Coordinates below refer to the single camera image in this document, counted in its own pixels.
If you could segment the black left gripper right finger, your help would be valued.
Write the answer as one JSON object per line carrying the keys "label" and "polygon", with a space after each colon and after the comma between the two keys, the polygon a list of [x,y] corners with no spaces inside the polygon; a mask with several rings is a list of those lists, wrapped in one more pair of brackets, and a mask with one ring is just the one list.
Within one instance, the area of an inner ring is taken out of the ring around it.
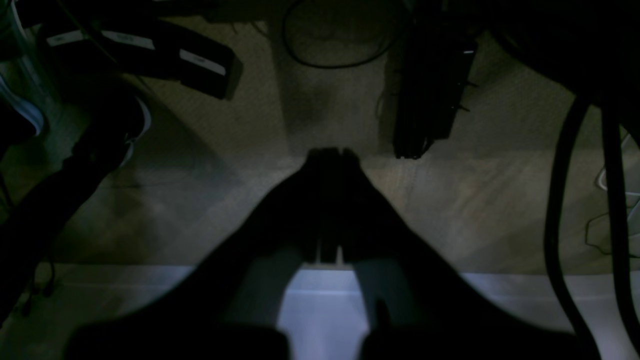
{"label": "black left gripper right finger", "polygon": [[365,297],[361,360],[589,360],[570,332],[535,326],[494,305],[403,221],[358,156],[342,154],[346,260]]}

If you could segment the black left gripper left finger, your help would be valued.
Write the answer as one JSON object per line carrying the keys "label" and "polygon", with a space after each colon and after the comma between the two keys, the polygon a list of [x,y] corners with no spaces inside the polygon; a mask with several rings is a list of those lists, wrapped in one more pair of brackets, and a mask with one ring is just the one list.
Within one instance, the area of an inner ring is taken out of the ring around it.
{"label": "black left gripper left finger", "polygon": [[311,150],[176,287],[135,312],[75,331],[70,358],[287,359],[288,340],[275,328],[282,297],[301,265],[316,259],[323,206],[340,171],[340,150]]}

